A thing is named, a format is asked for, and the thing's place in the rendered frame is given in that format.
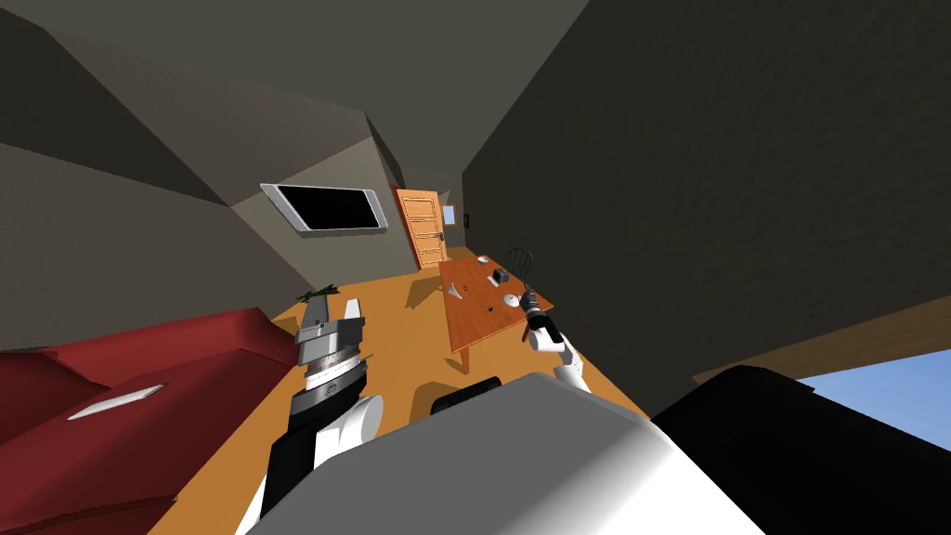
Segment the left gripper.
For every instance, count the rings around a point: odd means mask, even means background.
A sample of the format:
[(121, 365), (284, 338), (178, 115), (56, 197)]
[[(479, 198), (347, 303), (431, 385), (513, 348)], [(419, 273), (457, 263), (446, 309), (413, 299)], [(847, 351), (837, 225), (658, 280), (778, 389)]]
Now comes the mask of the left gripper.
[(345, 304), (343, 320), (328, 321), (328, 296), (311, 296), (306, 304), (307, 328), (295, 337), (296, 344), (300, 346), (298, 365), (306, 366), (311, 361), (358, 346), (362, 342), (362, 330), (366, 322), (362, 317), (359, 299), (353, 298)]

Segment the black wooden chair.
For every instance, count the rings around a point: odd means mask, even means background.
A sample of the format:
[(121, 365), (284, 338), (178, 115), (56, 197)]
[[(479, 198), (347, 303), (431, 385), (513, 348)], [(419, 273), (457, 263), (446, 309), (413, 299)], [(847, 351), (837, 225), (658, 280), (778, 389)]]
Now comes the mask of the black wooden chair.
[(503, 258), (502, 267), (514, 278), (526, 282), (533, 265), (533, 256), (522, 247), (511, 249)]

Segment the orange wooden table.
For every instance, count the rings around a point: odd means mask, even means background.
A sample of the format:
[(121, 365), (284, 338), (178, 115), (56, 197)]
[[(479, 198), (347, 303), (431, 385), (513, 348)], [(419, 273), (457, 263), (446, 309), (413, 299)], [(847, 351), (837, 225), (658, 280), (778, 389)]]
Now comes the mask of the orange wooden table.
[[(506, 283), (498, 284), (492, 279), (494, 268), (503, 267), (491, 259), (486, 265), (480, 265), (475, 256), (439, 264), (450, 352), (459, 356), (464, 374), (470, 372), (471, 346), (516, 324), (528, 326), (525, 312), (520, 307), (508, 307), (503, 303), (506, 294), (521, 297), (524, 292), (523, 282), (510, 274)], [(446, 293), (450, 283), (455, 284), (462, 299)]]

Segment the silver framed black television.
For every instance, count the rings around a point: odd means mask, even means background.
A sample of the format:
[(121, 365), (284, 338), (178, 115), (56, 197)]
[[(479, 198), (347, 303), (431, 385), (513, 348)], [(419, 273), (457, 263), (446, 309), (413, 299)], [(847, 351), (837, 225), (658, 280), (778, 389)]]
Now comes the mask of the silver framed black television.
[(261, 190), (302, 233), (360, 235), (388, 229), (383, 206), (371, 189), (263, 184)]

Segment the orange panelled door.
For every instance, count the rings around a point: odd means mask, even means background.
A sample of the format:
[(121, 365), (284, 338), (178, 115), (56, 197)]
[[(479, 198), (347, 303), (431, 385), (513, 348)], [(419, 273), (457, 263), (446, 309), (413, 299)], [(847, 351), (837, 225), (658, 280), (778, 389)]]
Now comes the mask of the orange panelled door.
[(444, 224), (435, 191), (396, 189), (397, 203), (419, 269), (448, 260)]

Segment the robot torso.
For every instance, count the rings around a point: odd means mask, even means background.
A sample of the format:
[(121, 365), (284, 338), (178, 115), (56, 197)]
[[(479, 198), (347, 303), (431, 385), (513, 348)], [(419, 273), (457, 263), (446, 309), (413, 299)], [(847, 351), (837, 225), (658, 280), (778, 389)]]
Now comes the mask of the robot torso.
[(248, 535), (764, 535), (655, 424), (532, 373), (331, 457)]

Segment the red sofa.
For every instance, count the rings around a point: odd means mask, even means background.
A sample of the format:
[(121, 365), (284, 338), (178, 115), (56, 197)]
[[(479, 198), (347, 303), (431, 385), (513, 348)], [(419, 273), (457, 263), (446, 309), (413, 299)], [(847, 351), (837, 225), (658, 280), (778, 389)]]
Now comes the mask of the red sofa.
[(0, 351), (0, 535), (148, 535), (296, 365), (258, 308)]

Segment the large window with blue sky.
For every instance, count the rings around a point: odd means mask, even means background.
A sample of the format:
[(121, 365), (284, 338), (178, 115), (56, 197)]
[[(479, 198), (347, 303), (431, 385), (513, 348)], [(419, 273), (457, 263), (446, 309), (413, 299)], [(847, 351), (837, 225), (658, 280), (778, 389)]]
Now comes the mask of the large window with blue sky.
[(801, 382), (833, 402), (951, 451), (951, 349)]

